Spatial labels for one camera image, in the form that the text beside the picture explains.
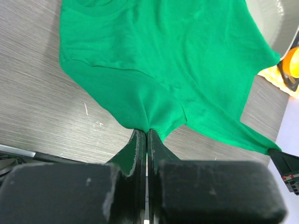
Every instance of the orange cup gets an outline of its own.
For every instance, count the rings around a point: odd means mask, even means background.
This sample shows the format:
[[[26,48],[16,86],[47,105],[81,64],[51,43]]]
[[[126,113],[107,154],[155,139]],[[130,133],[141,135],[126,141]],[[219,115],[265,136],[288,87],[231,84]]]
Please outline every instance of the orange cup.
[[[287,53],[282,60],[282,69],[287,75],[299,78],[299,46]]]

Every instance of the green shirt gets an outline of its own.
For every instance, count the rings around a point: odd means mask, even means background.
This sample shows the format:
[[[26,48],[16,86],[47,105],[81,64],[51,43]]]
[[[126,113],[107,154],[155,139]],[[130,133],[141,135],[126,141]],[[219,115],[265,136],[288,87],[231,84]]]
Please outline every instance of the green shirt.
[[[60,42],[65,73],[126,128],[278,148],[240,122],[254,76],[279,62],[245,0],[63,0]]]

